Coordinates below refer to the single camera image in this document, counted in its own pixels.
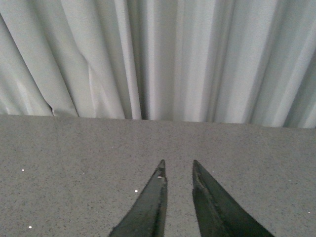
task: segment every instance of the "gray tabletop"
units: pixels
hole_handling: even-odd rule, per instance
[[[105,237],[161,159],[166,237],[199,236],[194,159],[276,237],[315,236],[315,129],[31,116],[0,116],[0,236]]]

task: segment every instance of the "curtain fold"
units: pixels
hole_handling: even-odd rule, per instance
[[[0,0],[0,113],[316,127],[315,0]]]

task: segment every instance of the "speckled countertop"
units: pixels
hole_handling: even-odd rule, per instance
[[[315,236],[315,129],[33,116],[0,116],[0,236],[105,237],[161,159],[166,237],[199,236],[194,159],[276,237]]]

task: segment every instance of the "gray table surface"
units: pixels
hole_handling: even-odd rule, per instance
[[[0,116],[0,236],[105,237],[161,159],[166,237],[199,236],[194,159],[276,237],[315,236],[315,129],[33,116]]]

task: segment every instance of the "white fabric backdrop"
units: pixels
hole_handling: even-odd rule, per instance
[[[316,0],[0,0],[0,114],[316,127]]]

